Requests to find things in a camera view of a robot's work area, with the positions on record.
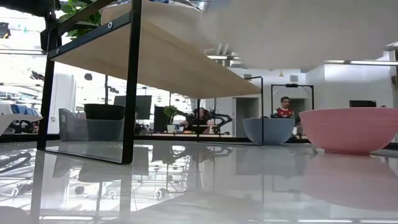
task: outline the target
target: glossy white tabletop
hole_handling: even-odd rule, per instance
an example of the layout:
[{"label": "glossy white tabletop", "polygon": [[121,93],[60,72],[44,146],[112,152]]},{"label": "glossy white tabletop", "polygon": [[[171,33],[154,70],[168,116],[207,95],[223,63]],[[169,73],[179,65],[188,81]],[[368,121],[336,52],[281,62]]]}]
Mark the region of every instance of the glossy white tabletop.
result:
[{"label": "glossy white tabletop", "polygon": [[398,152],[136,143],[128,166],[0,144],[0,223],[398,223]]}]

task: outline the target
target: white wall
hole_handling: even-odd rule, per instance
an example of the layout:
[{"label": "white wall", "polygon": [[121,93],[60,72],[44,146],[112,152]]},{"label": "white wall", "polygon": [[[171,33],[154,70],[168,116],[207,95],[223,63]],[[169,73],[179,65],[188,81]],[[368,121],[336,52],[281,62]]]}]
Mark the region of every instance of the white wall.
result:
[{"label": "white wall", "polygon": [[[231,71],[236,73],[237,75],[243,77],[245,74],[250,74],[252,77],[262,76],[263,77],[263,88],[264,88],[264,116],[269,116],[272,113],[271,110],[271,84],[286,84],[290,82],[291,75],[298,75],[297,84],[305,85],[305,74],[300,73],[299,69],[289,69],[282,70],[283,77],[280,77],[281,70],[264,70],[264,69],[249,69],[243,70],[242,68],[229,68]],[[261,86],[261,80],[255,79],[252,81],[256,86]],[[301,99],[309,99],[307,101],[311,102],[311,96],[302,88],[285,88],[285,87],[274,87],[274,109],[280,106],[280,98],[283,96],[288,96],[290,98],[301,98]],[[260,94],[257,95],[246,95],[246,96],[236,96],[239,98],[261,98]],[[216,109],[219,113],[228,114],[235,120],[235,100],[236,97],[226,97],[226,98],[217,98]],[[206,108],[214,109],[214,99],[204,100]],[[221,128],[221,132],[230,132],[233,133],[233,123],[226,124]]]},{"label": "white wall", "polygon": [[393,107],[386,66],[322,65],[308,72],[306,81],[315,87],[315,109],[348,108],[350,100],[375,100],[377,106]]},{"label": "white wall", "polygon": [[49,119],[49,134],[60,132],[58,109],[65,108],[75,111],[76,80],[73,75],[54,74],[51,94],[51,107]]},{"label": "white wall", "polygon": [[325,81],[325,66],[321,65],[307,72],[305,81],[314,86],[314,107],[316,110],[328,108],[327,86]]}]

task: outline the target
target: black frame structure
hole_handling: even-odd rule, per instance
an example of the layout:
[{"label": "black frame structure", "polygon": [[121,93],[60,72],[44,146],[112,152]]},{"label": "black frame structure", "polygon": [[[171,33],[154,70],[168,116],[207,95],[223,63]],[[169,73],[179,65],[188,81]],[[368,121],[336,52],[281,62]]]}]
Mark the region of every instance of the black frame structure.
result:
[{"label": "black frame structure", "polygon": [[[81,10],[79,13],[70,17],[60,24],[49,24],[46,21],[46,30],[48,33],[47,39],[47,61],[45,66],[45,80],[43,88],[43,100],[41,113],[44,117],[39,124],[39,137],[37,140],[37,149],[46,151],[47,131],[49,125],[49,114],[51,104],[51,93],[54,76],[55,62],[52,60],[59,54],[73,50],[87,42],[90,42],[102,35],[112,32],[120,27],[131,24],[130,29],[130,45],[129,45],[129,58],[128,58],[128,72],[127,72],[127,90],[126,90],[126,105],[125,105],[125,123],[134,121],[134,114],[136,110],[136,91],[137,91],[137,71],[139,61],[139,41],[141,31],[141,9],[142,0],[132,0],[131,10],[129,13],[102,25],[83,37],[78,38],[66,45],[62,46],[61,36],[71,29],[77,22],[82,21],[84,18],[99,11],[101,8],[111,4],[114,0],[97,0],[89,6]],[[132,162],[133,149],[134,149],[134,126],[124,125],[123,149],[121,162],[118,164],[130,164]]]},{"label": "black frame structure", "polygon": [[311,98],[312,98],[312,110],[315,110],[315,102],[314,102],[314,95],[313,95],[313,85],[298,85],[298,84],[272,84],[271,85],[271,111],[274,112],[274,86],[283,86],[286,88],[298,88],[298,87],[310,87],[311,88]]},{"label": "black frame structure", "polygon": [[[253,80],[253,79],[258,79],[258,78],[260,79],[260,82],[261,82],[261,84],[260,84],[261,85],[261,88],[260,88],[261,89],[261,91],[260,91],[260,94],[261,94],[261,118],[264,118],[264,78],[258,76],[258,77],[244,78],[244,79],[245,80]],[[217,103],[217,98],[214,98],[214,106],[215,106],[214,110],[216,110],[216,103]],[[225,141],[223,139],[222,142],[219,142],[217,144],[229,144],[229,145],[236,145],[236,146],[247,146],[248,144],[233,144],[231,142],[245,142],[245,143],[249,143],[250,142],[250,143],[253,143],[248,138],[231,138],[231,139],[239,139],[240,141],[228,141],[228,140]],[[264,119],[261,119],[261,144],[255,144],[255,146],[263,146],[263,145],[264,145]]]}]

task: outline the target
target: green leaves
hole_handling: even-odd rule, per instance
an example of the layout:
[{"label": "green leaves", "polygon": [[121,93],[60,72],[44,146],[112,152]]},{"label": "green leaves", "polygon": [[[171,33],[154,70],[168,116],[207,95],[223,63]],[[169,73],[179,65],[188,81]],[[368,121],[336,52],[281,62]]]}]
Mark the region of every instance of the green leaves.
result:
[{"label": "green leaves", "polygon": [[[61,11],[64,12],[65,15],[59,17],[59,21],[63,22],[67,20],[71,16],[83,10],[86,6],[88,5],[80,2],[79,0],[68,0],[68,4],[61,6]],[[75,26],[76,29],[69,31],[67,37],[71,37],[72,40],[79,38],[100,25],[101,14],[100,12],[95,12],[94,14],[85,18],[83,21],[78,22],[78,24]]]},{"label": "green leaves", "polygon": [[69,13],[73,12],[73,7],[71,5],[69,5],[69,4],[63,5],[63,6],[61,6],[61,11],[66,13],[66,14],[69,14]]},{"label": "green leaves", "polygon": [[165,106],[163,109],[164,114],[166,114],[168,117],[173,118],[175,115],[177,115],[177,108],[175,106]]}]

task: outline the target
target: wooden shelf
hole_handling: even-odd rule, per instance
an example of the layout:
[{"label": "wooden shelf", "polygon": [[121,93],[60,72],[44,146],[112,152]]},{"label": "wooden shelf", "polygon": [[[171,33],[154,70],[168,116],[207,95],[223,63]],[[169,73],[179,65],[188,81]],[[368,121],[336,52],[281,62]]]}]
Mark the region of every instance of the wooden shelf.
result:
[{"label": "wooden shelf", "polygon": [[[111,32],[105,24],[50,52],[49,57],[125,80],[130,39],[128,19],[125,14],[113,21]],[[145,19],[141,21],[139,55],[138,83],[143,85],[198,99],[261,93],[259,87]]]}]

